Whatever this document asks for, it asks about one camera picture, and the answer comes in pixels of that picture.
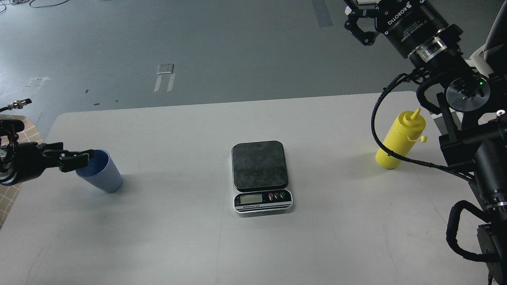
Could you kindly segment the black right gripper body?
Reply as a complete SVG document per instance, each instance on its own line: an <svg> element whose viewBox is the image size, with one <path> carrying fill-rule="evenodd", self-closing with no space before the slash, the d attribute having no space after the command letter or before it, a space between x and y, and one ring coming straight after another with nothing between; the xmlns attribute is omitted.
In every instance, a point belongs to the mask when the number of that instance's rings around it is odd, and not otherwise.
<svg viewBox="0 0 507 285"><path fill-rule="evenodd" d="M375 30L407 59L436 37L460 41L463 30L449 24L428 0L381 0L375 5Z"/></svg>

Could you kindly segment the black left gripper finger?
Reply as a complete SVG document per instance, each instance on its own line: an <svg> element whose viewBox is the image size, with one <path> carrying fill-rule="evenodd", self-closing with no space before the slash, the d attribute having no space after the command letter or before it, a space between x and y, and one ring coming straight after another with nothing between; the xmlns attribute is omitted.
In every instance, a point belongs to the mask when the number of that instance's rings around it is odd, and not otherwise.
<svg viewBox="0 0 507 285"><path fill-rule="evenodd" d="M38 150L44 156L60 156L65 152L63 147L63 142L55 142L52 144L43 143L38 145Z"/></svg>
<svg viewBox="0 0 507 285"><path fill-rule="evenodd" d="M69 173L74 170L86 168L89 161L94 158L95 150L90 149L81 152L63 151L59 157L59 170Z"/></svg>

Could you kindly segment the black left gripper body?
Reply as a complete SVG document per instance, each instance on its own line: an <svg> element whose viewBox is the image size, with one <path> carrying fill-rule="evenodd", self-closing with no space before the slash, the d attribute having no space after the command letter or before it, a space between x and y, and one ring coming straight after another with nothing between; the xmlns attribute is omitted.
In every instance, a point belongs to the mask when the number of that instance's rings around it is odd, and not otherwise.
<svg viewBox="0 0 507 285"><path fill-rule="evenodd" d="M1 158L1 185L14 186L39 177L46 169L42 144L17 145L13 156Z"/></svg>

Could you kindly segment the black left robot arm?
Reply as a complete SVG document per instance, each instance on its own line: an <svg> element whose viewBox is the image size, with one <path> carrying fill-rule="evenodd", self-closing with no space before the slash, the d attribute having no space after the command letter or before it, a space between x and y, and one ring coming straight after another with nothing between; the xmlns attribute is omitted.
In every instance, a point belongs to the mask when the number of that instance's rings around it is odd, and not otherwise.
<svg viewBox="0 0 507 285"><path fill-rule="evenodd" d="M0 132L8 142L1 147L2 186L14 186L34 180L48 168L58 168L62 173L87 167L94 158L95 151L85 150L71 152L64 149L62 142L38 144L37 142L19 143L18 132L24 131L25 125L18 119L2 119Z"/></svg>

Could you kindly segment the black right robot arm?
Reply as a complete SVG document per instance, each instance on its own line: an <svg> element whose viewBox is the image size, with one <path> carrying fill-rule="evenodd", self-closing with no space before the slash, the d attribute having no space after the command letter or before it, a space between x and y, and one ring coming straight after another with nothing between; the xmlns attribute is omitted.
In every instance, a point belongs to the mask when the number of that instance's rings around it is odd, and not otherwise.
<svg viewBox="0 0 507 285"><path fill-rule="evenodd" d="M446 240L456 254L485 263L488 282L506 284L506 3L488 38L466 60L458 45L463 33L448 24L429 0L379 0L362 9L347 0L344 27L363 45L382 34L414 65L399 74L377 99L371 131L379 148L401 161L435 168L469 183L479 207L457 202L450 211ZM418 85L422 108L442 115L446 133L439 137L446 165L406 157L381 142L375 117L385 97L400 83Z"/></svg>

